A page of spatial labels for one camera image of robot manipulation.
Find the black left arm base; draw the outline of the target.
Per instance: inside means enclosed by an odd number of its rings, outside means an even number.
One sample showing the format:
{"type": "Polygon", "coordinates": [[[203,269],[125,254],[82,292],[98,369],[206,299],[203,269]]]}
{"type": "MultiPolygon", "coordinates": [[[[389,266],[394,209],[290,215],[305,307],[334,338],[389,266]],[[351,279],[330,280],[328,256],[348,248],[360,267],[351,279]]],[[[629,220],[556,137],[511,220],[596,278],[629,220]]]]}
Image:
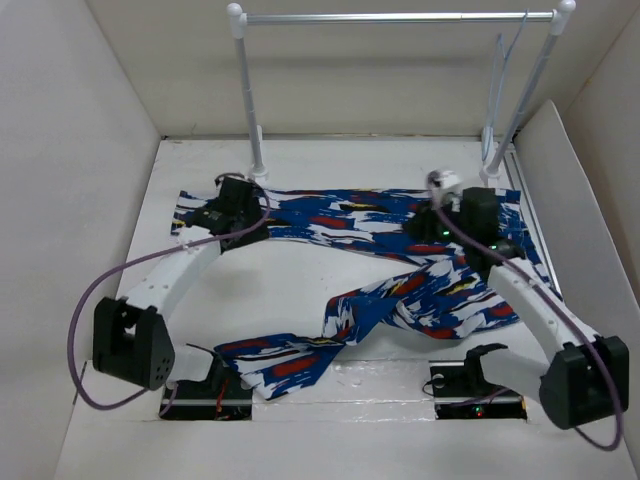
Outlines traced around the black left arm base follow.
{"type": "Polygon", "coordinates": [[[177,390],[166,388],[159,418],[169,421],[248,421],[252,418],[253,392],[239,374],[210,350],[211,368],[203,381],[181,380],[177,390]]]}

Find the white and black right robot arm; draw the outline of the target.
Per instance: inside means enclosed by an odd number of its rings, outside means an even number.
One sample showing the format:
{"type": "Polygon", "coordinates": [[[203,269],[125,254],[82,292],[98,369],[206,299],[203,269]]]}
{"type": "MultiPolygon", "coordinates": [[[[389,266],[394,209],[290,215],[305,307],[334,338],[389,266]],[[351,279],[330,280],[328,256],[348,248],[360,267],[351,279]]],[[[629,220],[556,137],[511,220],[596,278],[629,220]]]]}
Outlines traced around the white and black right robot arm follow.
{"type": "Polygon", "coordinates": [[[454,241],[469,267],[513,309],[546,357],[539,362],[499,343],[467,352],[462,381],[473,393],[495,385],[537,401],[562,430],[614,417],[623,429],[629,406],[629,350],[580,321],[540,279],[523,247],[499,231],[499,200],[490,188],[436,181],[405,230],[422,240],[454,241]]]}

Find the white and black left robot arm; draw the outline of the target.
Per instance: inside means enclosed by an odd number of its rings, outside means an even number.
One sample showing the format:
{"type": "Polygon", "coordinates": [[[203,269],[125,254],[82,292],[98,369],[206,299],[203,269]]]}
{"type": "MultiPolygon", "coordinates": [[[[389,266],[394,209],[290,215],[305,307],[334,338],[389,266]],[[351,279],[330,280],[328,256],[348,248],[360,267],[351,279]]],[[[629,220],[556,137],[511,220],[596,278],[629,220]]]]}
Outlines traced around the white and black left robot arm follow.
{"type": "Polygon", "coordinates": [[[93,318],[92,361],[95,370],[155,391],[188,381],[201,396],[222,387],[214,355],[193,346],[173,344],[168,320],[206,268],[224,252],[268,237],[260,205],[267,198],[248,179],[227,176],[216,196],[191,212],[179,230],[177,245],[119,299],[103,298],[93,318]]]}

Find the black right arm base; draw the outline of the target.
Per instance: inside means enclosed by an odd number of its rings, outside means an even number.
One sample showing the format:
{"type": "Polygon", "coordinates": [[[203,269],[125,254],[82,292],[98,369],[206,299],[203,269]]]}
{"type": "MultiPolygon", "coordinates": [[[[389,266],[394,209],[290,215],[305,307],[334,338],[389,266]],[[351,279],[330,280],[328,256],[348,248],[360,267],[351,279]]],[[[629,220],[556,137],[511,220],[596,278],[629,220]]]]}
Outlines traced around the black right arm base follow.
{"type": "Polygon", "coordinates": [[[480,358],[501,349],[506,346],[491,343],[474,347],[462,360],[429,362],[422,391],[434,401],[437,420],[528,419],[521,395],[485,379],[480,358]]]}

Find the blue patterned trousers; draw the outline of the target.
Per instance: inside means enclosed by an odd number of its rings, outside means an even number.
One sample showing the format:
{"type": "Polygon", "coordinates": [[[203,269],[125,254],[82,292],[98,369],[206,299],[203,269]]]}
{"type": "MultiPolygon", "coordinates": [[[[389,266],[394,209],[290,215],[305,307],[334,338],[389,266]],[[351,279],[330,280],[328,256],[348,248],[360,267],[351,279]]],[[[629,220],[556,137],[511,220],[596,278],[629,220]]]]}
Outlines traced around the blue patterned trousers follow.
{"type": "Polygon", "coordinates": [[[510,326],[519,318],[467,262],[452,235],[414,240],[403,225],[427,202],[407,189],[269,190],[262,207],[272,240],[298,241],[397,260],[414,271],[331,298],[318,338],[281,333],[216,346],[266,400],[314,385],[346,346],[379,324],[438,340],[510,326]]]}

